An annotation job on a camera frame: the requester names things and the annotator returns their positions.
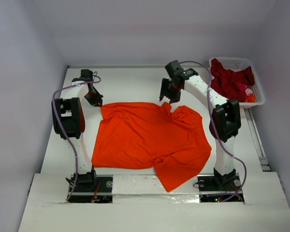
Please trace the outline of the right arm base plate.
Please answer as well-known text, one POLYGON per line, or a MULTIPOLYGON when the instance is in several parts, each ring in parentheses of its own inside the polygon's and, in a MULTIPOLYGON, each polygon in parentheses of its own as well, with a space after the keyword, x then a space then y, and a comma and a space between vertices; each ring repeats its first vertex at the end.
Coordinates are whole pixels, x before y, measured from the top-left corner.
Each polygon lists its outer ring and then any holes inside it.
POLYGON ((245 202, 242 190, 238 190, 241 187, 238 174, 222 186, 215 182, 213 174, 198 175, 193 186, 199 190, 201 203, 245 202))

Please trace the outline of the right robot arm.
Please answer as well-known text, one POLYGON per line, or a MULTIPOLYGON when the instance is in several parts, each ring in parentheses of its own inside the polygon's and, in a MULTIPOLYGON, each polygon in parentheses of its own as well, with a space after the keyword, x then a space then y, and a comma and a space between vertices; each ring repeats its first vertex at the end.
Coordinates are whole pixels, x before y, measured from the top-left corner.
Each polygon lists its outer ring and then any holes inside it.
POLYGON ((178 60, 168 63, 165 70, 169 78, 162 80, 160 100, 166 97, 170 104, 179 102, 181 90, 185 90, 208 109, 209 129, 216 141, 213 184, 217 189, 225 189, 236 176, 233 147, 241 128, 239 102, 217 93, 193 68, 185 70, 178 60))

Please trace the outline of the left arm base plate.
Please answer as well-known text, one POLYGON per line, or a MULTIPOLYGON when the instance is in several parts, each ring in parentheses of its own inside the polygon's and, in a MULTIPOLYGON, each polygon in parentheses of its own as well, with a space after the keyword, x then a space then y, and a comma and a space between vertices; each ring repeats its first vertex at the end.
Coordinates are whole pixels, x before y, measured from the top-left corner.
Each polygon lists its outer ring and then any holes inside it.
POLYGON ((97 185, 77 185, 68 202, 70 203, 112 203, 113 175, 98 175, 97 185))

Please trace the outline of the orange t shirt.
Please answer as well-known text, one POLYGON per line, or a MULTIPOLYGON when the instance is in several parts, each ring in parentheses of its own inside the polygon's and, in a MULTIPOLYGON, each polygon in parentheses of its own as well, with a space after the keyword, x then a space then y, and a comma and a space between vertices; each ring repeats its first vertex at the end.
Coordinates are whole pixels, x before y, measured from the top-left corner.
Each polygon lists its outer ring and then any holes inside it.
POLYGON ((101 114, 96 167, 153 168, 169 192, 198 175, 210 157, 202 116, 187 106, 117 102, 104 105, 101 114))

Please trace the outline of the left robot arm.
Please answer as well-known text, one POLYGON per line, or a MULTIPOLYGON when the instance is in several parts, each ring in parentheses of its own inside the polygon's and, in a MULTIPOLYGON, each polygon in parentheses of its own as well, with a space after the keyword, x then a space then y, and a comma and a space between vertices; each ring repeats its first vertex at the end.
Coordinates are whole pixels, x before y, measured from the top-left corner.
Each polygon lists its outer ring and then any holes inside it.
POLYGON ((51 101, 54 131, 67 142, 75 163, 75 173, 66 180, 72 187, 82 186, 87 191, 96 188, 97 176, 83 138, 86 123, 81 101, 85 99, 93 107, 102 107, 103 95, 94 87, 100 81, 97 72, 82 69, 80 77, 55 91, 51 101))

